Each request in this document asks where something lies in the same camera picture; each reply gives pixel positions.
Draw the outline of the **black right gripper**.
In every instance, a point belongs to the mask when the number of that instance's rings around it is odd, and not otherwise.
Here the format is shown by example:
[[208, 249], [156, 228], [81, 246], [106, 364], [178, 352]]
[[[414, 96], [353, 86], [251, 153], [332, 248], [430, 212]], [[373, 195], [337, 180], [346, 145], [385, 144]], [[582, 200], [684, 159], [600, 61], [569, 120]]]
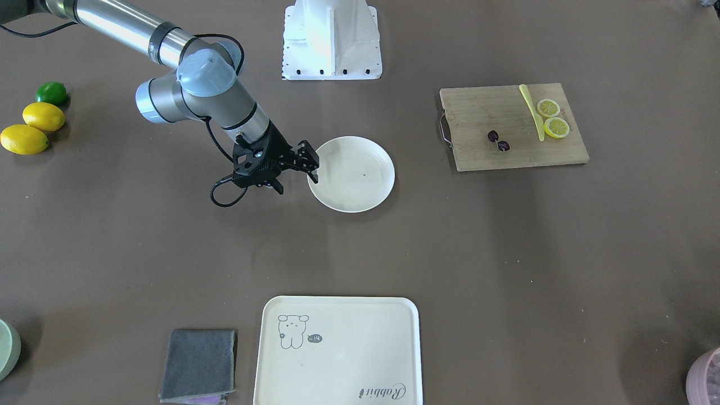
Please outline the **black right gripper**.
[[[280, 164], [281, 172], [298, 168], [299, 171], [306, 173], [315, 185], [318, 184], [317, 169], [319, 169], [321, 163], [316, 149], [308, 141], [301, 141], [295, 153], [273, 123], [269, 124], [267, 131], [259, 140], [252, 143], [246, 141], [242, 133], [239, 133], [233, 147], [233, 150], [237, 149], [252, 150], [254, 152], [263, 151], [265, 157], [271, 158]], [[285, 193], [285, 188], [277, 178], [271, 179], [268, 182], [268, 187], [274, 189], [279, 195]]]

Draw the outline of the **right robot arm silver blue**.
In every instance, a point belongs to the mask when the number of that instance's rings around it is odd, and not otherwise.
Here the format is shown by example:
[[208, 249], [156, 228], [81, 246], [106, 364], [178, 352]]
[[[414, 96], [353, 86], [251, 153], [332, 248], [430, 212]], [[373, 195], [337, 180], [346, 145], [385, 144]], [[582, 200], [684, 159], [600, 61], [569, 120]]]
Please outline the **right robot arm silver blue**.
[[318, 182], [321, 162], [311, 144], [288, 144], [242, 84], [245, 52], [236, 39], [218, 34], [216, 43], [208, 43], [206, 34], [188, 33], [123, 1], [2, 2], [3, 24], [36, 13], [57, 16], [65, 26], [87, 26], [167, 67], [165, 76], [137, 87], [137, 110], [153, 123], [197, 120], [220, 126], [232, 141], [232, 151], [224, 152], [232, 170], [216, 186], [269, 187], [283, 194], [278, 178], [285, 170]]

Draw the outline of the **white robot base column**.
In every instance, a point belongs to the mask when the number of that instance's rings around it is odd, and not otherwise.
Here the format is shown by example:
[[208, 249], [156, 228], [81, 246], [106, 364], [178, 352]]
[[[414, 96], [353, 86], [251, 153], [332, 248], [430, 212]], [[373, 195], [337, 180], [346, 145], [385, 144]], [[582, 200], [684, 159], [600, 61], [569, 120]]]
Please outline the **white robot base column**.
[[284, 80], [381, 78], [380, 26], [367, 2], [296, 1], [283, 23]]

